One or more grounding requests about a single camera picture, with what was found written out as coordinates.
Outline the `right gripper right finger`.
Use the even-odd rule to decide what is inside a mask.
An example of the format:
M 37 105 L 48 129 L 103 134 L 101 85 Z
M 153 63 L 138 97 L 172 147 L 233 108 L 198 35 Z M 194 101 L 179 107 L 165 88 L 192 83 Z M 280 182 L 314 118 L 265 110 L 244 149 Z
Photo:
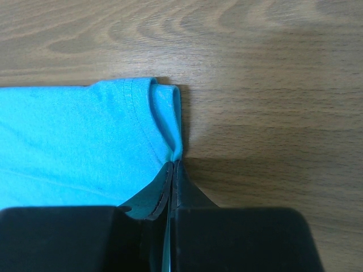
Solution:
M 174 166 L 172 271 L 323 271 L 305 218 L 285 207 L 221 208 Z

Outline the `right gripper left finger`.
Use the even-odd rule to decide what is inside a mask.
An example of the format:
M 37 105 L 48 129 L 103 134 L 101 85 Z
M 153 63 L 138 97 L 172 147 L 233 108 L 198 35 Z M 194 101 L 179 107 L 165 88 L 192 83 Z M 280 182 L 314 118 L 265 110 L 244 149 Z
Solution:
M 1 211 L 2 271 L 169 271 L 173 174 L 120 206 L 13 207 Z

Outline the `turquoise t shirt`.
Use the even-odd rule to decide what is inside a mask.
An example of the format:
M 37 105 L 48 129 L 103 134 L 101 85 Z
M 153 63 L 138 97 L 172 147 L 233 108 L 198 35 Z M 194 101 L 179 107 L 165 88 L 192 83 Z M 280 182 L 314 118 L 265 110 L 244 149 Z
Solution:
M 1 208 L 118 206 L 182 152 L 180 90 L 155 78 L 1 88 Z

